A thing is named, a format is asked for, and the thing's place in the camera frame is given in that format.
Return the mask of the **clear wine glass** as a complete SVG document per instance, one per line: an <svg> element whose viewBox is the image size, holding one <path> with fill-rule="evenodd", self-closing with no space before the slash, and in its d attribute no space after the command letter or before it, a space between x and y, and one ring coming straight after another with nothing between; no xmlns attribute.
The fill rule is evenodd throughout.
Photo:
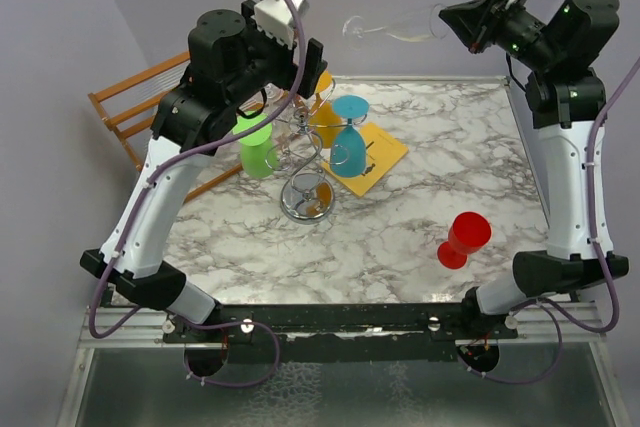
<svg viewBox="0 0 640 427"><path fill-rule="evenodd" d="M279 109L288 93L283 89L276 87L274 84L268 84L265 88L267 95L267 107L265 113L270 114L273 111ZM287 115L289 110L285 109L272 123L272 136L273 149L270 154L273 154L277 160L276 163L268 161L268 165L276 171L286 171L292 167L293 159L290 150L290 144L292 142L292 132Z"/></svg>
<svg viewBox="0 0 640 427"><path fill-rule="evenodd" d="M403 43L425 43L441 40L449 28L440 18L444 4L436 3L395 16L384 25L371 26L362 16L352 16L342 27L342 36L355 50L380 44L386 40Z"/></svg>

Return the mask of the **orange plastic wine glass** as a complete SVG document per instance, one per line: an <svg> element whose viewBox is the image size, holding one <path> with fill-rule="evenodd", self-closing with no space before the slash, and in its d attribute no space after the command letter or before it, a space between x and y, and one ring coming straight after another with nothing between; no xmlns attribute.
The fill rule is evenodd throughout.
<svg viewBox="0 0 640 427"><path fill-rule="evenodd" d="M334 112L330 102L335 87L333 76L325 70L318 80L315 98L310 107L309 125L317 134L314 143L322 145L323 149L330 148L342 130L342 119Z"/></svg>

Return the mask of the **green plastic wine glass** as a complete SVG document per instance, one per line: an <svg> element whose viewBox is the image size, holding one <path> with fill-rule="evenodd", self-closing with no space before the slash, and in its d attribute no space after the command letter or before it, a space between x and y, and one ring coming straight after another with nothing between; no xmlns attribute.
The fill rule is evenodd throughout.
<svg viewBox="0 0 640 427"><path fill-rule="evenodd" d="M262 179L270 176L278 160L272 148L272 124L238 140L240 160L244 172L251 178Z"/></svg>

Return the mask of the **blue plastic wine glass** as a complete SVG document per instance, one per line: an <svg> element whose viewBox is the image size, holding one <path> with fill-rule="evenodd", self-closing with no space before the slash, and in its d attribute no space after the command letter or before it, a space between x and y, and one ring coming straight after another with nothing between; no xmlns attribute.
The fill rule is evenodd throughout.
<svg viewBox="0 0 640 427"><path fill-rule="evenodd" d="M332 144L329 166L339 177L358 177L365 171L367 157L365 141L354 127L354 121L366 117L369 103L356 95L344 95L335 100L333 111L346 124Z"/></svg>

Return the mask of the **chrome wine glass rack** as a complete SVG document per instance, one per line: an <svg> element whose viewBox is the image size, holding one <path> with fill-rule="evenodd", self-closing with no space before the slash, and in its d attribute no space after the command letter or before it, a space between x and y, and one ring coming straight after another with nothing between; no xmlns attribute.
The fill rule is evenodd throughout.
<svg viewBox="0 0 640 427"><path fill-rule="evenodd" d="M333 95L333 103L339 97ZM293 111L288 116L291 127L290 150L292 153L292 167L286 171L288 179L285 181L279 197L279 203L284 215L299 224L312 225L326 219L331 214L335 204L334 189L327 179L329 173L323 168L322 162L328 160L330 148L323 149L316 145L317 136L309 125L310 107L315 93L307 100L298 98L293 103ZM358 128L366 119L355 120Z"/></svg>

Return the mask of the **red plastic wine glass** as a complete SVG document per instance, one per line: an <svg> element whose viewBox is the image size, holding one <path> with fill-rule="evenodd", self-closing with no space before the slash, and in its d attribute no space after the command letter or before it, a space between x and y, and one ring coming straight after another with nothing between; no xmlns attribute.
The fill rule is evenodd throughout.
<svg viewBox="0 0 640 427"><path fill-rule="evenodd" d="M491 239L488 220L477 212L460 213L453 221L448 237L437 250L439 262L446 268L462 268L468 257L482 249Z"/></svg>

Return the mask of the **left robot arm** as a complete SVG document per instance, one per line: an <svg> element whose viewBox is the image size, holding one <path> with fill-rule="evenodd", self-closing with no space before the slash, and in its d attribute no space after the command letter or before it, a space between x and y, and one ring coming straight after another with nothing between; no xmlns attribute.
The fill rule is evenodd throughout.
<svg viewBox="0 0 640 427"><path fill-rule="evenodd" d="M186 319L206 342L220 332L217 301L163 259L172 225L189 189L217 149L236 138L242 105L273 84L310 97L327 63L307 40L307 0L243 2L240 11L203 14L188 35L189 64L165 94L152 122L145 166L113 232L80 265L102 285L140 307Z"/></svg>

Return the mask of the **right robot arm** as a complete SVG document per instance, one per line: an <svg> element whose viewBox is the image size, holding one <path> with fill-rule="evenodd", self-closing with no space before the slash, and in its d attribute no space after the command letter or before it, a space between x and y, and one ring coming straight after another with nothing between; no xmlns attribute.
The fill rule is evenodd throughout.
<svg viewBox="0 0 640 427"><path fill-rule="evenodd" d="M467 292L459 325L472 338L527 301L629 272L608 232L600 167L608 100L591 66L619 26L619 0L564 0L547 23L525 2L471 0L439 13L471 53L496 45L529 68L525 97L547 172L546 247L517 253L509 273Z"/></svg>

